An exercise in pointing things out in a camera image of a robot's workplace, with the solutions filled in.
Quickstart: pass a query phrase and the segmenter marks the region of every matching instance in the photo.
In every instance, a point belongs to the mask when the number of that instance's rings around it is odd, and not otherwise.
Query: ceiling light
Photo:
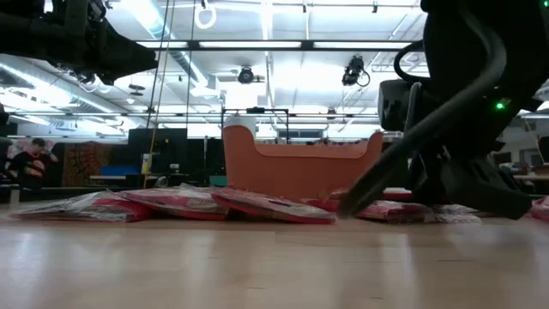
[[[202,48],[300,48],[301,42],[292,41],[204,41]]]
[[[410,45],[412,42],[402,41],[370,41],[370,42],[346,42],[346,41],[333,41],[333,42],[314,42],[314,48],[340,48],[340,49],[371,49],[371,50],[395,50]]]
[[[32,122],[32,123],[35,123],[35,124],[50,125],[50,123],[48,121],[46,121],[42,118],[39,118],[39,117],[31,116],[31,115],[27,115],[27,116],[24,116],[24,117],[10,115],[9,117],[24,120],[24,121],[28,121],[28,122]]]
[[[521,115],[522,119],[549,119],[549,114],[528,113]]]
[[[31,114],[32,116],[66,116],[66,112],[17,112],[17,115],[14,116],[29,116],[26,114]]]
[[[49,82],[44,82],[37,77],[30,76],[29,74],[9,67],[6,64],[0,64],[0,68],[7,70],[9,73],[18,76],[27,82],[32,83],[35,86],[35,89],[30,91],[41,100],[45,100],[47,102],[58,102],[59,104],[69,104],[71,101],[70,94],[56,86],[50,85]]]
[[[194,97],[208,97],[208,96],[219,96],[220,92],[215,89],[210,89],[206,87],[194,87],[190,90],[190,94]]]
[[[187,42],[181,42],[181,41],[153,41],[153,40],[146,40],[146,41],[136,41],[137,44],[143,45],[147,48],[167,48],[168,46],[170,49],[172,48],[187,48],[189,45]]]

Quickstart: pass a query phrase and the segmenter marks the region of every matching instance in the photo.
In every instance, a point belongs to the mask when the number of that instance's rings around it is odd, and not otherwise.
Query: wall
[[[511,152],[511,160],[518,162],[521,150],[536,148],[537,140],[544,136],[549,136],[549,119],[535,120],[535,130],[532,132],[522,127],[509,127],[501,138],[505,146],[500,152]]]

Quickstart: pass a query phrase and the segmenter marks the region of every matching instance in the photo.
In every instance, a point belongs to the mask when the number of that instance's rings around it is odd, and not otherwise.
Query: pipe
[[[125,0],[125,8],[141,23],[147,32],[155,39],[168,41],[178,39],[177,35],[165,25],[164,17],[154,0]],[[173,60],[189,76],[196,87],[207,87],[208,78],[201,72],[196,62],[191,62],[189,56],[183,51],[168,51]]]
[[[34,86],[38,86],[36,85],[37,83],[45,83],[45,85],[51,89],[51,92],[63,92],[65,95],[68,95],[71,98],[77,98],[79,101],[84,102],[89,106],[93,106],[102,112],[127,112],[122,107],[112,104],[95,94],[89,94],[80,87],[71,84],[62,78],[58,78],[58,76],[46,72],[21,58],[0,54],[0,65],[5,68],[10,68],[11,72],[15,72],[20,78],[25,79]],[[136,124],[145,125],[144,120],[141,118],[133,118],[131,120]]]

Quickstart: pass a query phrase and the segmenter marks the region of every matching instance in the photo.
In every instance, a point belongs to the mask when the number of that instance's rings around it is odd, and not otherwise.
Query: orange plastic bin
[[[256,144],[242,125],[223,129],[229,185],[292,200],[349,188],[377,160],[383,134],[345,146]]]

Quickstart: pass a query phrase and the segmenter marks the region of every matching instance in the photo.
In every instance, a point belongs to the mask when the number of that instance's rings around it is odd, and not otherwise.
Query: black machine part
[[[254,82],[254,72],[251,71],[251,67],[244,67],[238,74],[238,82],[241,84],[251,84]]]
[[[79,80],[106,85],[158,66],[156,54],[118,34],[101,0],[0,1],[0,53],[48,61]]]
[[[400,88],[404,98],[414,83],[422,85],[415,97],[401,100],[419,101],[413,111],[417,122],[349,191],[338,215],[350,217],[380,198],[396,162],[413,156],[412,170],[419,170],[414,194],[426,186],[441,199],[517,219],[531,207],[530,201],[485,162],[498,135],[523,106],[532,103],[531,96],[549,76],[545,8],[536,0],[520,5],[510,0],[487,0],[481,5],[469,0],[443,4],[423,0],[421,5],[429,13],[423,48],[431,78],[401,74],[400,85],[385,85]],[[416,43],[408,50],[420,47]],[[406,52],[395,59],[397,74],[399,57]],[[525,57],[532,65],[524,66]],[[496,111],[497,102],[504,102],[505,108]],[[391,107],[397,114],[407,113],[406,104]],[[383,117],[382,122],[388,120],[404,130],[404,117]],[[471,184],[484,190],[474,190]]]

